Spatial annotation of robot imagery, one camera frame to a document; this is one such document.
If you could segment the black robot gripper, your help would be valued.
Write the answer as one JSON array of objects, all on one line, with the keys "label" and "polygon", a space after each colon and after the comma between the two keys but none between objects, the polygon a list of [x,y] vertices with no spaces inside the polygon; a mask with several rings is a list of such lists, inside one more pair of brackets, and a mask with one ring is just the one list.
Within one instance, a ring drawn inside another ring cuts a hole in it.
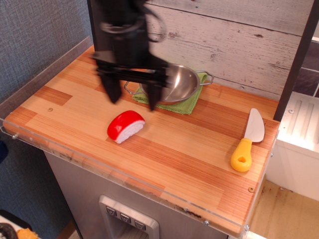
[{"label": "black robot gripper", "polygon": [[168,62],[150,53],[147,24],[101,23],[100,28],[109,37],[111,49],[97,49],[93,59],[110,101],[115,104],[121,97],[121,80],[142,83],[148,85],[150,110],[154,111],[161,100],[162,88],[167,86]]}]

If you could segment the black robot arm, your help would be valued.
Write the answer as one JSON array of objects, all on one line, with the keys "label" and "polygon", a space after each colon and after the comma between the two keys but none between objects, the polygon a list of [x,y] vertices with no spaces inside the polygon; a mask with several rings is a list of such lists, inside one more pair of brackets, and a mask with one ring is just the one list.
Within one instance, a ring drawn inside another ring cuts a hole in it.
[{"label": "black robot arm", "polygon": [[121,80],[145,84],[154,110],[166,87],[168,63],[150,53],[143,0],[90,0],[89,16],[94,55],[103,87],[111,102],[122,95]]}]

